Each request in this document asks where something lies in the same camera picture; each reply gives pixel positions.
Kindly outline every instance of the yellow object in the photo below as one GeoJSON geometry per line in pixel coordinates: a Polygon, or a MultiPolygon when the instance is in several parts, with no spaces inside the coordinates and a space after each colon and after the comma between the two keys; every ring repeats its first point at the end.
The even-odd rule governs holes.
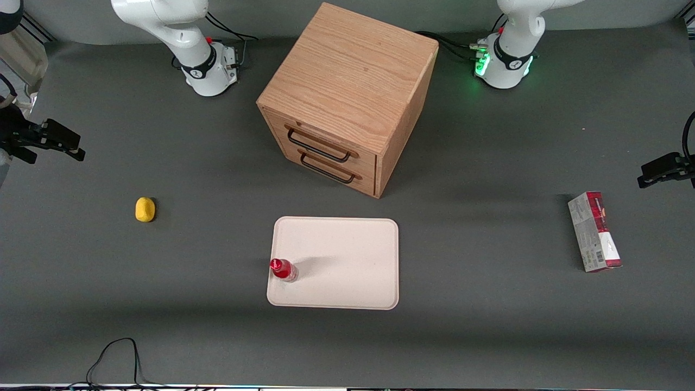
{"type": "Polygon", "coordinates": [[[149,223],[154,218],[154,201],[147,197],[140,197],[135,203],[135,218],[143,223],[149,223]]]}

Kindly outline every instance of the plastic bottle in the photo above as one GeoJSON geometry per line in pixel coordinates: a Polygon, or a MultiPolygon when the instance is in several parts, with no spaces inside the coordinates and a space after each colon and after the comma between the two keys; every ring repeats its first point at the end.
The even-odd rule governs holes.
{"type": "Polygon", "coordinates": [[[270,270],[275,277],[278,277],[284,282],[292,282],[297,279],[297,267],[288,260],[280,260],[274,258],[270,261],[270,270]]]}

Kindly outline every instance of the white tray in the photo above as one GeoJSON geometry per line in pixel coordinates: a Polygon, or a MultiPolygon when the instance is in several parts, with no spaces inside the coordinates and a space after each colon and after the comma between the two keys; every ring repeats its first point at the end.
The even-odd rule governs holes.
{"type": "Polygon", "coordinates": [[[294,282],[268,271],[273,305],[390,310],[398,304],[393,220],[282,217],[275,223],[270,258],[288,260],[299,271],[294,282]]]}

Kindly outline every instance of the wood grain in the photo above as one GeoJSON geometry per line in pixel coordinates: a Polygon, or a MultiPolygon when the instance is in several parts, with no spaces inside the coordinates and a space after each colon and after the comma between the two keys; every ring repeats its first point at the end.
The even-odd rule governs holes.
{"type": "Polygon", "coordinates": [[[284,155],[380,197],[423,109],[435,40],[324,3],[256,101],[284,155]],[[292,130],[298,146],[288,138],[292,130]],[[345,162],[320,156],[312,148],[345,162]]]}
{"type": "Polygon", "coordinates": [[[258,103],[381,155],[437,47],[324,3],[258,103]]]}
{"type": "Polygon", "coordinates": [[[345,163],[333,163],[352,173],[360,174],[363,177],[373,179],[376,176],[377,157],[373,153],[370,153],[363,148],[343,147],[342,145],[339,145],[337,140],[320,137],[319,135],[306,129],[300,121],[293,118],[288,118],[272,109],[265,109],[262,111],[264,112],[263,116],[266,118],[275,140],[278,142],[285,155],[287,155],[288,152],[298,148],[307,151],[307,153],[315,155],[315,153],[312,153],[311,151],[308,151],[296,144],[292,144],[287,137],[287,126],[297,125],[299,122],[300,124],[297,125],[296,128],[299,129],[300,133],[293,135],[295,140],[302,141],[303,143],[309,144],[312,147],[318,148],[319,150],[332,154],[336,157],[343,157],[345,156],[346,152],[350,152],[350,158],[348,158],[345,163]]]}
{"type": "Polygon", "coordinates": [[[423,111],[425,105],[425,98],[427,97],[427,90],[430,87],[430,79],[432,78],[432,71],[434,70],[434,61],[436,59],[436,52],[432,54],[427,67],[423,70],[423,73],[418,82],[417,89],[413,92],[410,99],[408,109],[403,112],[403,117],[398,124],[398,128],[391,139],[389,140],[389,148],[385,151],[384,156],[377,161],[377,176],[375,185],[375,195],[377,198],[381,197],[384,189],[386,188],[386,183],[391,178],[395,165],[400,158],[400,154],[405,148],[405,144],[410,138],[410,134],[415,127],[415,124],[420,118],[420,114],[423,111]]]}

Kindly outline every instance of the black metal handle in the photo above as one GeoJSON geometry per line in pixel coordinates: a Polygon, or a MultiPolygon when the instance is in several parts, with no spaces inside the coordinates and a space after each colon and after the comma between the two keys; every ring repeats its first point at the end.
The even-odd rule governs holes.
{"type": "Polygon", "coordinates": [[[323,152],[322,150],[318,150],[318,149],[312,147],[311,145],[309,145],[309,144],[307,144],[307,143],[303,143],[302,141],[295,140],[294,138],[292,138],[292,135],[295,133],[295,130],[292,129],[291,127],[287,127],[287,129],[290,130],[290,131],[287,133],[287,138],[289,138],[290,141],[291,141],[293,144],[297,144],[297,145],[299,145],[300,147],[304,147],[304,148],[306,148],[306,149],[308,149],[308,150],[310,150],[310,151],[312,151],[312,152],[314,152],[314,153],[316,153],[316,154],[319,154],[319,155],[321,155],[321,156],[323,156],[323,157],[325,157],[325,158],[331,159],[332,161],[337,161],[338,163],[345,163],[345,162],[348,161],[348,159],[350,158],[350,153],[349,153],[349,152],[346,152],[346,153],[345,153],[345,157],[343,157],[343,158],[341,159],[341,158],[339,158],[339,157],[333,156],[333,155],[330,154],[330,153],[326,153],[326,152],[323,152]]]}
{"type": "Polygon", "coordinates": [[[340,183],[342,183],[342,184],[351,184],[352,181],[353,181],[354,178],[355,178],[355,175],[354,175],[354,174],[352,174],[352,175],[350,176],[349,179],[343,179],[343,178],[339,177],[338,175],[333,175],[333,174],[329,173],[329,172],[326,171],[326,170],[322,170],[322,169],[320,169],[319,167],[314,166],[313,164],[309,164],[309,163],[305,162],[305,161],[304,161],[304,158],[305,158],[305,157],[306,157],[306,154],[303,153],[303,154],[302,154],[302,157],[300,158],[300,161],[302,162],[302,165],[303,165],[304,167],[310,168],[311,170],[314,170],[314,171],[316,171],[316,172],[319,173],[319,174],[323,174],[323,175],[325,175],[325,176],[327,176],[327,177],[329,177],[329,178],[331,178],[331,179],[333,179],[333,180],[336,180],[336,181],[338,181],[338,182],[340,182],[340,183]]]}

